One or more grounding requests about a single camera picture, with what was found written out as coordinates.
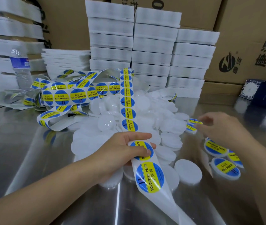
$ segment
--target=hand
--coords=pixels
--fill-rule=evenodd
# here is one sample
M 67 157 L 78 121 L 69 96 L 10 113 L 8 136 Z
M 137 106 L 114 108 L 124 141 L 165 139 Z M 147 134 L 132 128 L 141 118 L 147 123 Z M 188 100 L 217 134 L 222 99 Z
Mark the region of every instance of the hand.
M 99 183 L 108 180 L 120 167 L 125 165 L 135 156 L 150 156 L 151 151 L 140 146 L 128 146 L 129 141 L 147 140 L 152 135 L 141 132 L 118 132 L 106 141 L 94 154 L 87 159 L 93 167 L 99 168 Z
M 229 148 L 235 153 L 255 141 L 237 118 L 226 113 L 209 112 L 200 116 L 198 120 L 204 124 L 197 124 L 195 128 L 216 144 Z

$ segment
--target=plastic water bottle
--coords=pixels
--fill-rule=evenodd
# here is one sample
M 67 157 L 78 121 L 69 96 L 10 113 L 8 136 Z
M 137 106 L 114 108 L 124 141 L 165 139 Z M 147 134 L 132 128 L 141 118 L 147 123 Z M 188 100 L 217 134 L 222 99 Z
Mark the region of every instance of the plastic water bottle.
M 30 90 L 33 79 L 30 72 L 29 59 L 22 46 L 15 46 L 11 49 L 10 60 L 19 89 Z

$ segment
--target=stainless steel table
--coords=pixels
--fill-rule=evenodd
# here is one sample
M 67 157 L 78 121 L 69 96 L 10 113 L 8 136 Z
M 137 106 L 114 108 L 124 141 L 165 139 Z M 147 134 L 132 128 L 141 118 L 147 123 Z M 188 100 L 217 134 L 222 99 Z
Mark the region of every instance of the stainless steel table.
M 192 117 L 208 111 L 223 111 L 236 116 L 266 146 L 266 109 L 248 106 L 242 98 L 208 95 L 201 98 L 177 98 L 179 112 Z M 50 131 L 39 126 L 34 109 L 0 108 L 0 197 L 29 185 L 73 162 L 71 131 Z M 173 193 L 176 203 L 200 224 L 262 224 L 247 174 L 238 181 L 226 181 L 209 168 L 210 157 L 203 154 L 204 137 L 182 136 L 183 147 L 177 159 L 189 159 L 199 165 L 203 179 L 197 186 L 180 183 Z M 175 224 L 144 197 L 134 182 L 125 176 L 110 189 L 94 186 L 74 202 L 52 224 Z

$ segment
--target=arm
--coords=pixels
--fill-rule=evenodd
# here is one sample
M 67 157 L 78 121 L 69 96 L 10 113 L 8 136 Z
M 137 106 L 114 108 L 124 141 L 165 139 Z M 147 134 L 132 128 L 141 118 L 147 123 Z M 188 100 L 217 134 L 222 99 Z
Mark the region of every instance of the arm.
M 0 198 L 0 224 L 51 223 L 85 191 L 106 181 L 130 159 L 149 156 L 151 152 L 144 147 L 127 146 L 129 141 L 149 138 L 150 133 L 116 133 L 91 156 Z
M 266 148 L 256 141 L 237 118 L 210 112 L 198 118 L 204 125 L 196 128 L 217 144 L 234 151 L 242 161 L 266 224 Z

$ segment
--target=black logo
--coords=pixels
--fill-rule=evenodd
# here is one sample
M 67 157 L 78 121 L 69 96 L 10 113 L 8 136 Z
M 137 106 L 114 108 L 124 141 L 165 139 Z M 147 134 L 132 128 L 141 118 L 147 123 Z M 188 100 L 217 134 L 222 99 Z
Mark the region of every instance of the black logo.
M 236 59 L 232 56 L 231 52 L 226 57 L 223 57 L 219 62 L 219 70 L 221 72 L 228 72 L 231 71 L 236 63 Z

